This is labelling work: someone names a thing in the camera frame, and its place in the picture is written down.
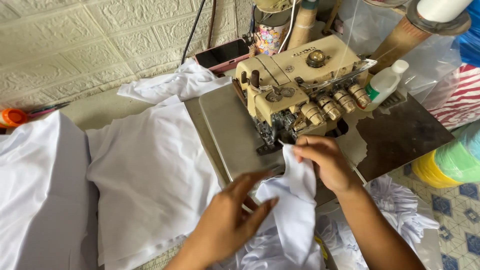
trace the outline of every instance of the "orange lid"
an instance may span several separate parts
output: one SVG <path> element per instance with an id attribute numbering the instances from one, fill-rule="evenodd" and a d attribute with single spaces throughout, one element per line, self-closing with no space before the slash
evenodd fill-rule
<path id="1" fill-rule="evenodd" d="M 9 126 L 19 126 L 27 122 L 27 115 L 19 109 L 4 109 L 1 112 L 3 121 Z"/>

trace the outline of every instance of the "white cloth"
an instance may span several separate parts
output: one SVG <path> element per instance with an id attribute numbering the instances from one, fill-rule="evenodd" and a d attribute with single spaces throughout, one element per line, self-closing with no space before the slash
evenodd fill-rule
<path id="1" fill-rule="evenodd" d="M 263 181 L 260 200 L 278 196 L 278 204 L 257 234 L 234 257 L 213 270 L 323 270 L 320 246 L 313 238 L 316 181 L 312 161 L 295 160 L 292 145 L 284 145 L 285 174 Z"/>
<path id="2" fill-rule="evenodd" d="M 177 95 L 184 101 L 231 83 L 230 76 L 218 78 L 190 58 L 174 73 L 123 84 L 117 94 L 158 104 L 172 95 Z"/>
<path id="3" fill-rule="evenodd" d="M 0 138 L 0 269 L 96 267 L 85 133 L 56 111 Z"/>
<path id="4" fill-rule="evenodd" d="M 106 270 L 133 269 L 181 242 L 220 191 L 183 103 L 86 132 L 87 178 L 100 190 L 98 264 Z"/>
<path id="5" fill-rule="evenodd" d="M 396 184 L 388 175 L 371 182 L 370 194 L 390 225 L 415 251 L 424 229 L 438 229 L 439 223 L 431 210 L 418 211 L 419 198 L 407 187 Z M 330 250 L 338 270 L 367 270 L 368 266 L 360 252 L 353 233 L 346 222 L 321 215 L 316 230 Z"/>

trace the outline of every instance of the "overlock sewing machine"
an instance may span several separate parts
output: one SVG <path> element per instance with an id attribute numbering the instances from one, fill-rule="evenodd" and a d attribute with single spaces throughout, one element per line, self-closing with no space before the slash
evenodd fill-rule
<path id="1" fill-rule="evenodd" d="M 257 154 L 279 150 L 279 140 L 295 143 L 301 134 L 325 135 L 344 113 L 370 104 L 361 86 L 375 63 L 335 35 L 240 62 L 233 85 L 265 142 Z"/>

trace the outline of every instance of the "white bottle cap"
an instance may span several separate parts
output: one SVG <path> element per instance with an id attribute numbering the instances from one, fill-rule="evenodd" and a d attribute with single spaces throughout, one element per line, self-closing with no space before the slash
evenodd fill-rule
<path id="1" fill-rule="evenodd" d="M 405 70 L 407 70 L 409 66 L 410 65 L 407 63 L 407 61 L 397 60 L 392 65 L 392 71 L 398 74 L 402 74 L 403 72 L 405 72 Z"/>

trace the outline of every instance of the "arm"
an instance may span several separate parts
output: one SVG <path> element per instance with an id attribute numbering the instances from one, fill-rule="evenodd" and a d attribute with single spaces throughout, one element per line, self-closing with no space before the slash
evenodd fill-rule
<path id="1" fill-rule="evenodd" d="M 309 158 L 320 167 L 319 176 L 337 196 L 370 270 L 425 270 L 350 170 L 334 139 L 301 136 L 294 151 L 299 161 Z"/>
<path id="2" fill-rule="evenodd" d="M 197 227 L 165 270 L 203 270 L 239 250 L 278 202 L 278 198 L 273 198 L 258 206 L 247 195 L 255 183 L 270 173 L 243 174 L 215 195 Z M 243 209 L 242 203 L 253 213 Z"/>

